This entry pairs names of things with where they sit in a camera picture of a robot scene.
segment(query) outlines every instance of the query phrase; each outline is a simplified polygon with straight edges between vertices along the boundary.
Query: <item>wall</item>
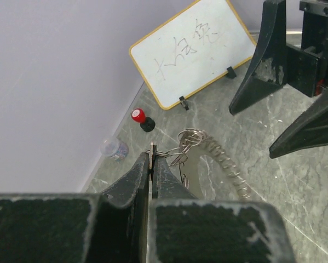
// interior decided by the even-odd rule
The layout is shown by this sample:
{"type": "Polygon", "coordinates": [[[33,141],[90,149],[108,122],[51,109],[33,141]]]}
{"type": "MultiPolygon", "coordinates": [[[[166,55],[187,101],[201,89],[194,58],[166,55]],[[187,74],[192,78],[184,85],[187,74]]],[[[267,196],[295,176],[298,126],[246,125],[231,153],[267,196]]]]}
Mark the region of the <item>wall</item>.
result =
{"type": "Polygon", "coordinates": [[[152,0],[0,0],[0,192],[79,191],[138,92],[152,0]]]}
{"type": "MultiPolygon", "coordinates": [[[[171,0],[177,12],[190,5],[193,0],[171,0]]],[[[259,31],[264,0],[231,0],[250,31],[259,31]]],[[[300,0],[287,0],[287,27],[289,30],[302,28],[303,12],[299,10],[300,0]]]]}

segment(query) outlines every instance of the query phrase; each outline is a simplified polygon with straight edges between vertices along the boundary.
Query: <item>red knob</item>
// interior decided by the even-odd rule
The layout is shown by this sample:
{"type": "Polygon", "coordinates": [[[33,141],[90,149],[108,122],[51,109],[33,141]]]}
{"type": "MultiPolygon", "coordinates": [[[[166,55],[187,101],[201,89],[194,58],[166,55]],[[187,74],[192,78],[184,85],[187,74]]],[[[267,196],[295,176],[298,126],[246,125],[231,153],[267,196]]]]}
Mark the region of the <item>red knob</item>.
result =
{"type": "Polygon", "coordinates": [[[141,108],[137,108],[137,109],[133,110],[131,117],[136,122],[139,122],[139,123],[146,122],[146,115],[141,108]]]}

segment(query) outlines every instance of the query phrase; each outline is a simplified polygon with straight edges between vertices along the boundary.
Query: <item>whiteboard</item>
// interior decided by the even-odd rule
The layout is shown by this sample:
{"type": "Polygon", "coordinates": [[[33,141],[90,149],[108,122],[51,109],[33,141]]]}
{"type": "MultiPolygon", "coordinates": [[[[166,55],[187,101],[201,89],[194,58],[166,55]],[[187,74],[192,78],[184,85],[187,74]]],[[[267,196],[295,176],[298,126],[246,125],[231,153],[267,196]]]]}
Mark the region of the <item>whiteboard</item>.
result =
{"type": "Polygon", "coordinates": [[[138,71],[168,110],[252,58],[255,41],[229,0],[200,0],[130,47],[138,71]]]}

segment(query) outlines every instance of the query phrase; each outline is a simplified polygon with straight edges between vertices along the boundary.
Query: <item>clear plastic cup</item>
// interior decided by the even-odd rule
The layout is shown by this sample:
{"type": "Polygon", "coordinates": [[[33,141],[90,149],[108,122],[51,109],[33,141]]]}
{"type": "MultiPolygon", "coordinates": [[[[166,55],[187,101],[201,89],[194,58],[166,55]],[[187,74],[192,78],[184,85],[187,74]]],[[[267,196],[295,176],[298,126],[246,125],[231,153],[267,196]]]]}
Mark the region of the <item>clear plastic cup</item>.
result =
{"type": "Polygon", "coordinates": [[[100,152],[109,159],[119,161],[127,156],[129,148],[123,141],[116,137],[111,137],[102,143],[100,152]]]}

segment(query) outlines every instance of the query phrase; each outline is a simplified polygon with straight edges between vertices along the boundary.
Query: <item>marble countertop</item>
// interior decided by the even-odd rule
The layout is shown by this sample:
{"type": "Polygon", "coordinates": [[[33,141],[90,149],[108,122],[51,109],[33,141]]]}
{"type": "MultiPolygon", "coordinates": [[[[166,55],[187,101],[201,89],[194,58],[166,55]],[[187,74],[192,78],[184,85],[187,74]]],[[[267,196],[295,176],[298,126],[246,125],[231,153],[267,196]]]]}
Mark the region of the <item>marble countertop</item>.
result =
{"type": "MultiPolygon", "coordinates": [[[[288,42],[299,44],[300,36],[289,36],[288,42]]],[[[164,111],[144,89],[135,107],[155,120],[155,130],[145,133],[130,116],[126,117],[118,137],[129,146],[127,158],[119,163],[105,159],[87,191],[100,192],[119,179],[151,141],[165,151],[178,147],[177,134],[183,129],[204,129],[240,166],[256,199],[279,210],[298,262],[328,262],[328,146],[277,159],[270,159],[268,152],[274,140],[314,99],[285,86],[233,117],[228,105],[248,65],[236,69],[237,78],[223,77],[190,97],[189,111],[180,105],[164,111]]],[[[201,158],[199,174],[206,199],[229,198],[228,185],[212,159],[201,158]]]]}

